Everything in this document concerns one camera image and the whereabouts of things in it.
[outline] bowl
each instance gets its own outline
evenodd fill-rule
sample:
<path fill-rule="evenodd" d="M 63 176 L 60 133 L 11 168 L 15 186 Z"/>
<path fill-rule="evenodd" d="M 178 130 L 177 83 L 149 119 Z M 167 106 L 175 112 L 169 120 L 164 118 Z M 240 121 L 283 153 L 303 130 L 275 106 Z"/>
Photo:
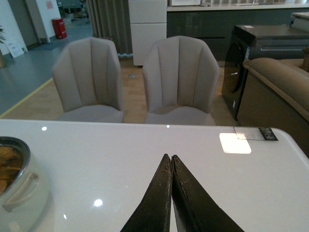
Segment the bowl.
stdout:
<path fill-rule="evenodd" d="M 0 182 L 0 231 L 29 231 L 46 205 L 49 183 L 24 141 L 0 137 Z"/>

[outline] front-load washer door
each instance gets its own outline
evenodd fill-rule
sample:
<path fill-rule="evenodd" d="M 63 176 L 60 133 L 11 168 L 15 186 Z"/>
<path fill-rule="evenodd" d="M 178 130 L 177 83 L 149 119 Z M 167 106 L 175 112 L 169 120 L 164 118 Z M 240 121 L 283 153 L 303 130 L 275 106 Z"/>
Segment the front-load washer door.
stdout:
<path fill-rule="evenodd" d="M 224 68 L 224 85 L 231 92 L 236 92 L 242 82 L 244 51 L 241 45 L 237 42 L 231 43 L 225 59 Z"/>

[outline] white ceramic bowl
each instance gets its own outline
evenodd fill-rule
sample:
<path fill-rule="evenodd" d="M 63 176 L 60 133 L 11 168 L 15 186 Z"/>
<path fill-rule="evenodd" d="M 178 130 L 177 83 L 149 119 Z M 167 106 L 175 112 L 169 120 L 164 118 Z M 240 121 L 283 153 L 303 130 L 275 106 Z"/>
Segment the white ceramic bowl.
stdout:
<path fill-rule="evenodd" d="M 27 232 L 46 204 L 48 179 L 26 143 L 12 137 L 0 137 L 0 146 L 13 147 L 23 154 L 21 171 L 0 195 L 0 232 Z"/>

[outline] sofa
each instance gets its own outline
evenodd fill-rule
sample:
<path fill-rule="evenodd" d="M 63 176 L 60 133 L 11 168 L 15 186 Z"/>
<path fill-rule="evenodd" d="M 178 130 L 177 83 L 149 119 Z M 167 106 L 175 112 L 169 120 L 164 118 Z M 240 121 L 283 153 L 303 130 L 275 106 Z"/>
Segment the sofa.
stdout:
<path fill-rule="evenodd" d="M 308 61 L 309 53 L 304 59 L 244 61 L 248 76 L 238 120 L 241 126 L 287 132 L 309 158 Z"/>

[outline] dark gray cabinet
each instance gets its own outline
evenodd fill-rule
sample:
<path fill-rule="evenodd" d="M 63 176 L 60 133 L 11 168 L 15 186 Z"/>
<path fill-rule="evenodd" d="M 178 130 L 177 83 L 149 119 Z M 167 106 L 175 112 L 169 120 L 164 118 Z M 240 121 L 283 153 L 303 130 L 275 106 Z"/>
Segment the dark gray cabinet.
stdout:
<path fill-rule="evenodd" d="M 217 60 L 225 60 L 235 25 L 289 25 L 294 12 L 308 8 L 168 12 L 167 37 L 204 40 Z"/>

